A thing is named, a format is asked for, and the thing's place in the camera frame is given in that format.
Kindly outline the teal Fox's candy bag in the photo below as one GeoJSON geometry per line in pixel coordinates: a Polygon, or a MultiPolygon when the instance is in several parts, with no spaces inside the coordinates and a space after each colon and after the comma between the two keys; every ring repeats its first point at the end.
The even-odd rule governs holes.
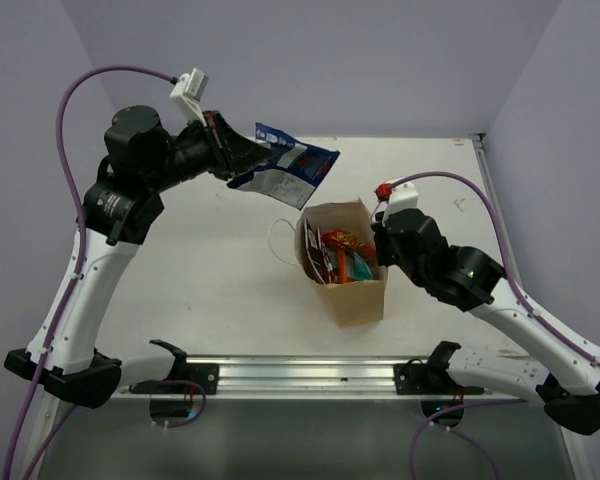
{"type": "Polygon", "coordinates": [[[368,281],[374,279],[374,274],[368,263],[363,257],[355,253],[352,257],[352,267],[350,276],[355,281],[368,281]]]}

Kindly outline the orange snack packet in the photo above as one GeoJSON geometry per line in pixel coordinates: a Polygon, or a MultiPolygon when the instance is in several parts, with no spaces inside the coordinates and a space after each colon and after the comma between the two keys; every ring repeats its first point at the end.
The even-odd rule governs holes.
{"type": "Polygon", "coordinates": [[[353,257],[346,250],[337,251],[337,263],[338,263],[338,282],[340,284],[351,283],[355,280],[353,276],[354,263],[353,257]]]}

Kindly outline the small red snack packet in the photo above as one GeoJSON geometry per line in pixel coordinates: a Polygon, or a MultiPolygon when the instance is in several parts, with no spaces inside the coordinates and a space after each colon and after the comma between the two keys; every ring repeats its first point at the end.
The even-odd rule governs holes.
{"type": "Polygon", "coordinates": [[[331,230],[321,235],[322,242],[336,249],[349,250],[360,255],[375,255],[375,248],[361,237],[343,230],[331,230]]]}

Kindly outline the blue snack bag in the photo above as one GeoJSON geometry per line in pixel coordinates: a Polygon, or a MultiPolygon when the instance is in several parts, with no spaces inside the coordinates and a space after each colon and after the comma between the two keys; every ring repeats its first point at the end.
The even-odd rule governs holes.
{"type": "Polygon", "coordinates": [[[257,123],[255,140],[271,157],[254,170],[227,183],[232,190],[257,193],[302,210],[340,157],[269,125],[257,123]]]}

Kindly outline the brown paper bag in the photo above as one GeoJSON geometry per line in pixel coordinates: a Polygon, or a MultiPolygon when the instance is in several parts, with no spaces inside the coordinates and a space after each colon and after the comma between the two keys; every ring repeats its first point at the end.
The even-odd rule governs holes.
{"type": "Polygon", "coordinates": [[[321,235],[331,230],[343,230],[361,237],[375,248],[374,235],[371,228],[371,214],[361,200],[324,203],[305,208],[294,231],[295,266],[300,267],[309,279],[313,290],[329,312],[335,323],[341,327],[352,327],[380,321],[384,318],[384,300],[387,284],[387,269],[377,263],[375,255],[360,255],[373,271],[374,279],[353,281],[346,284],[316,283],[309,276],[309,265],[304,249],[303,220],[307,218],[314,229],[321,235]]]}

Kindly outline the red Doritos chip bag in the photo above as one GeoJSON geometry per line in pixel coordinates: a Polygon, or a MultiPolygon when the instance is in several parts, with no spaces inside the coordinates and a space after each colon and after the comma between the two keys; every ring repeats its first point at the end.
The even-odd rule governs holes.
{"type": "Polygon", "coordinates": [[[341,284],[339,272],[340,257],[339,251],[330,247],[321,248],[322,255],[322,275],[327,284],[341,284]]]}

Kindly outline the brown chip bag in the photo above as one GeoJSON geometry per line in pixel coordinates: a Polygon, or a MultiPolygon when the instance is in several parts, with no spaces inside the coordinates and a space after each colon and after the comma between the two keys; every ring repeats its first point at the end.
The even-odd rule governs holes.
{"type": "Polygon", "coordinates": [[[309,276],[321,285],[327,285],[322,275],[322,255],[321,248],[324,247],[318,234],[320,231],[314,229],[309,220],[303,220],[303,238],[304,249],[309,265],[309,276]]]}

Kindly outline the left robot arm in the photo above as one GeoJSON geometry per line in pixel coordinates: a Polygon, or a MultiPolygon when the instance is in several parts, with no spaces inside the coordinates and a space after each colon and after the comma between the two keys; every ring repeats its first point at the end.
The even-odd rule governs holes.
{"type": "Polygon", "coordinates": [[[72,258],[51,313],[25,348],[4,366],[52,396],[96,409],[119,388],[155,383],[165,392],[188,379],[187,354],[163,340],[122,357],[95,343],[113,293],[127,266],[164,210],[161,195],[209,173],[228,182],[265,163],[271,151],[234,131],[217,111],[206,111],[177,136],[145,105],[118,111],[104,135],[107,149],[95,183],[81,205],[72,258]]]}

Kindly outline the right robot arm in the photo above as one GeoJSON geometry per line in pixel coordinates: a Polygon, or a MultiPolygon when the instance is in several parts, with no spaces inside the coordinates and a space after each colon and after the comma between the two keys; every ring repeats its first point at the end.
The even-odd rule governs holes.
{"type": "Polygon", "coordinates": [[[426,362],[397,367],[397,375],[425,392],[485,389],[540,403],[572,432],[600,430],[600,349],[543,313],[489,255],[448,244],[420,210],[385,210],[371,228],[381,265],[398,267],[415,286],[496,328],[529,355],[504,358],[442,341],[426,362]]]}

